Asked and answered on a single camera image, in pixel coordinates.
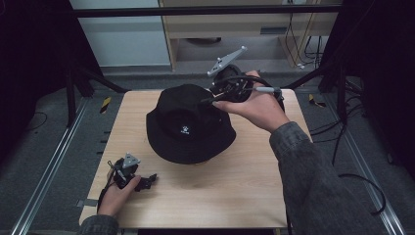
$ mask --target gray sleeve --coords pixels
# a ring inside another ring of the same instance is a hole
[[[118,222],[109,215],[93,215],[87,217],[81,224],[79,235],[116,235]]]
[[[347,190],[330,160],[295,122],[275,130],[269,142],[279,162],[284,200],[296,234],[381,234],[373,215]]]

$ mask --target black bucket hat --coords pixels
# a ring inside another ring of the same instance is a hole
[[[199,164],[233,143],[236,132],[229,115],[201,103],[212,97],[193,84],[161,92],[156,107],[146,117],[149,143],[160,157],[176,164]]]

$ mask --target wall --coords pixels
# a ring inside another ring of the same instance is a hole
[[[157,0],[70,0],[74,9],[158,7]],[[170,67],[161,17],[79,19],[104,68]]]

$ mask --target person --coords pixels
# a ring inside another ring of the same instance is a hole
[[[259,76],[256,71],[247,75]],[[370,212],[338,177],[330,160],[288,119],[272,94],[253,91],[243,103],[217,101],[213,105],[246,118],[271,134],[269,144],[278,159],[287,214],[296,234],[382,233]],[[118,226],[114,216],[138,180],[131,180],[123,190],[109,190],[98,215],[87,218],[79,234],[88,234],[93,229],[116,234]]]

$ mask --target sleeve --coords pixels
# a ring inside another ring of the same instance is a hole
[[[296,234],[382,233],[374,216],[347,190],[330,160],[295,122],[280,126],[269,142]]]
[[[80,225],[78,235],[116,235],[118,222],[109,215],[93,215]]]

